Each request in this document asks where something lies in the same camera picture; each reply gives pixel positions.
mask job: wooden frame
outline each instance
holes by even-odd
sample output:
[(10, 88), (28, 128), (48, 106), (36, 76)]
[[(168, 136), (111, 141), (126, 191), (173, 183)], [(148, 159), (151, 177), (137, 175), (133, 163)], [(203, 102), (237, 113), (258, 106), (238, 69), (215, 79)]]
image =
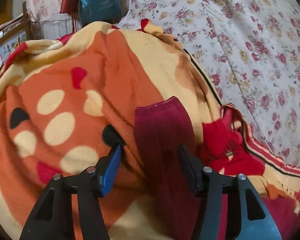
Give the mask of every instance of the wooden frame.
[(10, 38), (11, 36), (17, 34), (19, 31), (21, 30), (25, 30), (26, 32), (26, 36), (27, 39), (30, 40), (31, 39), (31, 35), (30, 35), (30, 21), (29, 21), (29, 17), (28, 17), (28, 13), (26, 10), (26, 2), (24, 2), (22, 4), (22, 11), (23, 11), (23, 21), (21, 24), (19, 24), (17, 27), (13, 28), (12, 30), (8, 31), (7, 33), (5, 33), (1, 38), (0, 38), (0, 45), (2, 45), (8, 38)]

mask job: cream oval spot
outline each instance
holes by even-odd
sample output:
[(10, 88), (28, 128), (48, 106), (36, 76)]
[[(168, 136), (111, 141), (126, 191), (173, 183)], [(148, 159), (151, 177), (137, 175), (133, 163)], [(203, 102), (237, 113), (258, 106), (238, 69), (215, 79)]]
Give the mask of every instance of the cream oval spot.
[(91, 116), (103, 116), (101, 95), (95, 90), (88, 90), (86, 94), (88, 97), (83, 105), (84, 112)]
[(64, 143), (72, 134), (74, 123), (74, 115), (70, 112), (58, 114), (48, 123), (44, 130), (44, 141), (52, 146)]
[(51, 114), (60, 106), (65, 93), (60, 90), (51, 90), (45, 93), (37, 104), (37, 112), (42, 115)]
[(85, 145), (71, 149), (61, 160), (60, 167), (70, 174), (79, 174), (89, 166), (95, 166), (99, 160), (97, 152)]
[(18, 149), (18, 155), (22, 158), (34, 155), (35, 147), (37, 145), (36, 136), (28, 131), (19, 132), (13, 139), (13, 143)]

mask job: blanket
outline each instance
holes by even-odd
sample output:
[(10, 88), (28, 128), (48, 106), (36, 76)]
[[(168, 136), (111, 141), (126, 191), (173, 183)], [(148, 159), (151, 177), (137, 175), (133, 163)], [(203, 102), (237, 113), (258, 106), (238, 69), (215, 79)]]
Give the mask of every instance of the blanket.
[[(222, 174), (236, 175), (240, 168), (251, 167), (247, 174), (257, 191), (269, 201), (289, 200), (290, 215), (300, 218), (300, 168), (284, 165), (256, 141), (234, 106), (221, 106), (213, 83), (182, 44), (145, 19), (138, 31), (95, 22), (60, 41), (26, 41), (8, 58), (0, 75), (0, 225), (4, 231), (18, 240), (40, 192), (55, 173), (78, 174), (120, 143), (125, 154), (114, 187), (100, 200), (110, 238), (181, 240), (173, 230), (176, 225), (188, 226), (182, 216), (175, 215), (173, 225), (157, 216), (158, 206), (167, 199), (158, 198), (163, 188), (157, 187), (160, 181), (153, 179), (149, 167), (151, 156), (160, 151), (145, 151), (145, 137), (137, 133), (140, 125), (147, 130), (149, 124), (138, 122), (135, 127), (135, 116), (143, 108), (150, 111), (143, 112), (150, 121), (155, 114), (151, 109), (168, 109), (159, 102), (173, 105), (171, 97), (178, 99), (183, 115), (167, 114), (170, 119), (164, 120), (185, 121), (193, 154)], [(229, 138), (235, 142), (225, 147), (226, 152), (224, 147), (209, 145), (211, 139), (218, 142), (218, 129), (224, 131), (220, 135), (225, 144)], [(159, 133), (158, 139), (165, 136)], [(176, 139), (172, 148), (178, 143)], [(207, 160), (207, 154), (216, 157)], [(73, 214), (80, 240), (75, 197)]]

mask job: orange blanket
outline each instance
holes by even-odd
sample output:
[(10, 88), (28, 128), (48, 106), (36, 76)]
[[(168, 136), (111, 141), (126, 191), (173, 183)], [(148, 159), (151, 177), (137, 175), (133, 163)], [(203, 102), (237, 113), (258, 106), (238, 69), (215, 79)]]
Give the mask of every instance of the orange blanket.
[[(53, 174), (78, 174), (118, 142), (125, 157), (113, 190), (100, 200), (109, 236), (170, 239), (147, 188), (133, 136), (135, 109), (176, 96), (199, 145), (202, 123), (220, 119), (220, 105), (182, 45), (147, 20), (142, 26), (128, 31), (95, 22), (65, 45), (27, 41), (10, 56), (0, 76), (0, 224), (13, 240)], [(300, 169), (256, 143), (248, 124), (244, 129), (247, 145), (268, 161), (251, 182), (263, 196), (294, 199), (300, 213)], [(73, 206), (79, 240), (75, 199)]]

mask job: silver bolt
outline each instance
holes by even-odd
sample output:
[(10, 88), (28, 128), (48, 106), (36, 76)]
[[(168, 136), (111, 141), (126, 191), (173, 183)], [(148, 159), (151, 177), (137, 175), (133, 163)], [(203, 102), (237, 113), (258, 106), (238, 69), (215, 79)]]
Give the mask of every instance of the silver bolt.
[(60, 173), (56, 173), (56, 174), (53, 175), (52, 178), (53, 178), (54, 180), (58, 180), (58, 179), (61, 178), (61, 174), (60, 174)]
[(203, 167), (203, 171), (204, 171), (205, 173), (210, 173), (210, 172), (212, 172), (212, 168), (209, 167), (209, 166), (205, 166), (205, 167)]
[(87, 173), (94, 173), (96, 171), (96, 168), (94, 166), (90, 166), (87, 168)]
[(244, 174), (242, 174), (242, 173), (239, 173), (239, 174), (238, 174), (238, 178), (239, 178), (240, 180), (245, 180), (245, 179), (247, 178), (247, 176), (244, 175)]

